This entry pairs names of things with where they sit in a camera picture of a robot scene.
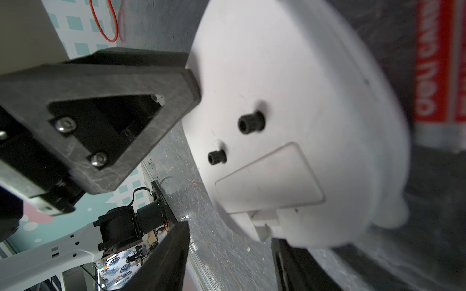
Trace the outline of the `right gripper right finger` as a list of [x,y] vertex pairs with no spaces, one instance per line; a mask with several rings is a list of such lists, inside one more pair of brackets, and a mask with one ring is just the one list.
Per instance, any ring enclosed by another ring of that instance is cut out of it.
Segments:
[[280,291],[341,291],[306,249],[291,247],[273,238],[271,251]]

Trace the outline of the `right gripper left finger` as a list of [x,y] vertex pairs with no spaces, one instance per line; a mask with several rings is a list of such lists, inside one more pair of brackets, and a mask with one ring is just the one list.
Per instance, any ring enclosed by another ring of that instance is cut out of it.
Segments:
[[176,223],[124,291],[180,291],[183,289],[190,243],[187,221]]

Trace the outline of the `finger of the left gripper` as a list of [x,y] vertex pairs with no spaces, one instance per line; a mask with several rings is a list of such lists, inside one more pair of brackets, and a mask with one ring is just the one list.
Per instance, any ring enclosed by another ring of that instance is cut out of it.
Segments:
[[189,53],[162,52],[136,48],[112,47],[63,63],[74,65],[112,65],[129,67],[185,68]]
[[90,194],[115,190],[200,100],[184,67],[55,64],[1,77],[1,106]]

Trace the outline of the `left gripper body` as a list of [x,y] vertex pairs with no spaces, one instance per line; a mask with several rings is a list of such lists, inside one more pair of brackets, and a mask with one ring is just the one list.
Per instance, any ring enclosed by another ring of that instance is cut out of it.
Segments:
[[67,167],[1,109],[1,187],[47,215],[75,211],[85,191]]

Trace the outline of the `white square alarm clock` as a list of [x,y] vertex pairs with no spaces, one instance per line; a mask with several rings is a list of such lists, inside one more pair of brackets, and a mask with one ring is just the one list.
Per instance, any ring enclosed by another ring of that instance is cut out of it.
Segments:
[[[231,230],[310,249],[407,222],[405,116],[372,54],[325,1],[210,1],[187,67],[201,103],[183,118],[184,133]],[[226,213],[215,182],[288,143],[301,148],[325,200]]]

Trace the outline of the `red battery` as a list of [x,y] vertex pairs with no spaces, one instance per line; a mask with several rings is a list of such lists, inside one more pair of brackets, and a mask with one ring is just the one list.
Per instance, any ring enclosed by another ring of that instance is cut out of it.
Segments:
[[415,144],[466,148],[466,3],[418,1]]

